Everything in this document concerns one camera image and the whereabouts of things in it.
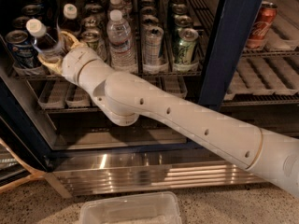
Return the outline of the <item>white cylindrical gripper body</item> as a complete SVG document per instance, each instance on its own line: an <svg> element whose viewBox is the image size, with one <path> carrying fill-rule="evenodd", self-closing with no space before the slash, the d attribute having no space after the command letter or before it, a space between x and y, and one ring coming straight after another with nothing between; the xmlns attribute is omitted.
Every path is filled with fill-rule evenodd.
<svg viewBox="0 0 299 224"><path fill-rule="evenodd" d="M78 84L78 77L83 67L98 59L96 52L89 47L70 50L62 62L62 76L73 84Z"/></svg>

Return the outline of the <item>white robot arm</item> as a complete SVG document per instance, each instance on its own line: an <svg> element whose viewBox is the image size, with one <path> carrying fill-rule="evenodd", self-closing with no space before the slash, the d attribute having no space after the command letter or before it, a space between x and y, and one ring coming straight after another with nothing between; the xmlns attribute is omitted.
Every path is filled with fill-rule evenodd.
<svg viewBox="0 0 299 224"><path fill-rule="evenodd" d="M38 60L85 90L104 114L119 126L139 117L155 119L190 138L238 168L299 195L299 140L274 133L169 94L147 80L116 71L68 32L72 42L64 56Z"/></svg>

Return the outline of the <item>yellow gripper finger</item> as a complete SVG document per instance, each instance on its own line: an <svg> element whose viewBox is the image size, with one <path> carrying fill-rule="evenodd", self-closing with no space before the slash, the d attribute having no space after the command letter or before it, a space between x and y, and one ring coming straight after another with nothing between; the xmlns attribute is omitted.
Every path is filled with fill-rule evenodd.
<svg viewBox="0 0 299 224"><path fill-rule="evenodd" d="M62 74L62 59L54 59L53 61L48 61L41 54L37 56L38 60L46 66L50 72L54 75L60 76Z"/></svg>
<svg viewBox="0 0 299 224"><path fill-rule="evenodd" d="M60 32L60 40L62 52L69 52L70 50L79 48L81 46L81 43L78 41L78 39L67 31Z"/></svg>

